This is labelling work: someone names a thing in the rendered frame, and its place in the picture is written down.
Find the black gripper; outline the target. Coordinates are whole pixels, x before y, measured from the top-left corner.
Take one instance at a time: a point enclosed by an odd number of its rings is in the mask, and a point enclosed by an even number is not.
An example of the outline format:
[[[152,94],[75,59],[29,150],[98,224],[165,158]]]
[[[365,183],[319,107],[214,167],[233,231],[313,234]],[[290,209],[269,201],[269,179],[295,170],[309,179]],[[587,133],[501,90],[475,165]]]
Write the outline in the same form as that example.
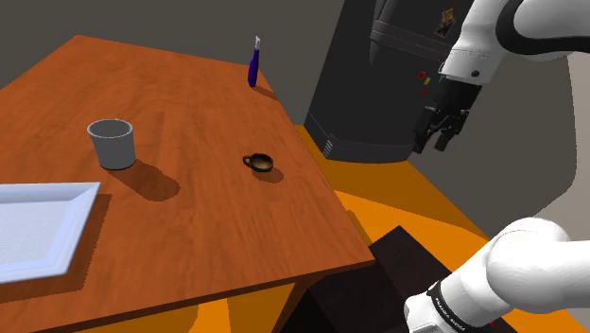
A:
[[[444,77],[430,106],[425,106],[414,125],[413,151],[421,153],[430,137],[440,130],[434,148],[444,151],[454,136],[459,135],[475,103],[481,85]]]

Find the black refrigerator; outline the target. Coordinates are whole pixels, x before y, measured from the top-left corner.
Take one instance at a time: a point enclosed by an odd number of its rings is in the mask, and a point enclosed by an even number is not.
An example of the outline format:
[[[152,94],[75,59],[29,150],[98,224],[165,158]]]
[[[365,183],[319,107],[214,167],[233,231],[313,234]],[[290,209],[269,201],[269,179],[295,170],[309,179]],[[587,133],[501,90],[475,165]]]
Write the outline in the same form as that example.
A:
[[[474,0],[345,0],[304,127],[323,156],[407,160]]]

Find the dark robot stand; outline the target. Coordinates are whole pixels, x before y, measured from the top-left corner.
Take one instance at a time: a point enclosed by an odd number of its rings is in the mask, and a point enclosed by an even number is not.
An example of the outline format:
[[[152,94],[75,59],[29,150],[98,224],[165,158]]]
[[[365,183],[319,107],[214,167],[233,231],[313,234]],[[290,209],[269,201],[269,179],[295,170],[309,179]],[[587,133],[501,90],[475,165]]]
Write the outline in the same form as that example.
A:
[[[400,226],[370,250],[373,265],[328,275],[310,287],[281,333],[409,333],[405,300],[450,270]]]

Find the small dark brown cup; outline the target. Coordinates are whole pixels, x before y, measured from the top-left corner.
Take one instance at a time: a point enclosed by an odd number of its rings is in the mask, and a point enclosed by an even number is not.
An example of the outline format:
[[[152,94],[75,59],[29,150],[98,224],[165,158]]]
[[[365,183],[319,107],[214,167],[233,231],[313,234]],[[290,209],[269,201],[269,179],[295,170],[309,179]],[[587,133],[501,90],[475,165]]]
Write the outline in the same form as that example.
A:
[[[242,157],[242,162],[256,172],[270,172],[274,163],[272,158],[265,153],[254,153]]]

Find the blue bottle with white cap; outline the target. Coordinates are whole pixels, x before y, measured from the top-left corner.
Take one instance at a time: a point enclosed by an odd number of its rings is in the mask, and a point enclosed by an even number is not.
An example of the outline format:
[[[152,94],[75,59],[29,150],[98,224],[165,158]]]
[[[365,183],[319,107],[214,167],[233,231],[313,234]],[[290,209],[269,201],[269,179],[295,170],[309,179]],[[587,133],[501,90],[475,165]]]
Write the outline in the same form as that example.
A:
[[[261,39],[259,36],[256,36],[252,59],[249,64],[249,72],[248,72],[248,83],[251,86],[251,88],[254,88],[256,86],[256,82],[257,82],[257,76],[258,76],[258,71],[259,71],[260,44],[261,44]]]

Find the brown wooden table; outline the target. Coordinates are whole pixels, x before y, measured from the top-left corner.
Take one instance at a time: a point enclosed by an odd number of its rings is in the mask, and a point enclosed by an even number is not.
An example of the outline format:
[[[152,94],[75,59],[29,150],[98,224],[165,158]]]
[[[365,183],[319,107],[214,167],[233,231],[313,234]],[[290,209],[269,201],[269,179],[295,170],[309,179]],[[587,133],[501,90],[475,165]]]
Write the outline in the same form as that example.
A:
[[[0,89],[0,184],[99,182],[65,276],[0,286],[0,333],[64,333],[292,285],[373,255],[244,65],[76,36]],[[133,126],[108,170],[87,127]],[[242,157],[269,155],[270,172]]]

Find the grey cup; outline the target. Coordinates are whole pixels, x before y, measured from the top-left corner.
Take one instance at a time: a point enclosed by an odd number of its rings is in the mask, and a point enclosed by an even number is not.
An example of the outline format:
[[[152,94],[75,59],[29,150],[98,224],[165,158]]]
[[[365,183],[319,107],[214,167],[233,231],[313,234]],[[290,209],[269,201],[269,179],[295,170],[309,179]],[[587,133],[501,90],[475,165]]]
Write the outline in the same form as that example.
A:
[[[136,162],[133,126],[122,119],[101,119],[87,127],[98,163],[108,170],[131,167]]]

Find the white rectangular tray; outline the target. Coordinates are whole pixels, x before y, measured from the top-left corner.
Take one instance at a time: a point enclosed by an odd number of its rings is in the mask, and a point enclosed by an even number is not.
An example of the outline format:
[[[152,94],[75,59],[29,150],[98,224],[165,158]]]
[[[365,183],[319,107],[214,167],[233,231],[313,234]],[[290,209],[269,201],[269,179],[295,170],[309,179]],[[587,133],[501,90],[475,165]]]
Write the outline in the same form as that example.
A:
[[[66,274],[99,188],[0,184],[0,285]]]

